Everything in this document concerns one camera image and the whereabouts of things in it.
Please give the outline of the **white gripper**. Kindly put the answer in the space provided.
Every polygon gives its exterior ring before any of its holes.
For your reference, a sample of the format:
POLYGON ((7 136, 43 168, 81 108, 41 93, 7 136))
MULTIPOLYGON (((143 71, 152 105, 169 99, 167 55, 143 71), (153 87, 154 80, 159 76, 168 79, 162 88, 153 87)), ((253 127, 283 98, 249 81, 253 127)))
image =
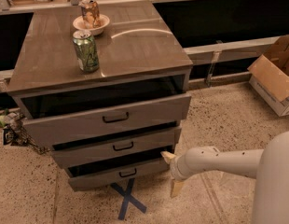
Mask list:
POLYGON ((171 152, 161 151, 161 156, 170 165, 171 174, 174 178, 171 180, 171 197, 177 197, 184 186, 183 181, 191 177, 188 155, 185 153, 176 156, 171 152))

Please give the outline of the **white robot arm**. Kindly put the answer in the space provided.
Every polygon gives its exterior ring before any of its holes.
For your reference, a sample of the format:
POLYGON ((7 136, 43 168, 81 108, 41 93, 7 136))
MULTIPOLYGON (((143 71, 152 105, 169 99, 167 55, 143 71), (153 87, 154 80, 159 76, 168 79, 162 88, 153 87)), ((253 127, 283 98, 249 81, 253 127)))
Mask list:
POLYGON ((251 224, 289 224, 289 131, 275 136, 263 149, 221 152, 193 147, 182 155, 161 153, 170 165, 171 196, 191 176, 208 171, 242 175, 255 180, 251 224))

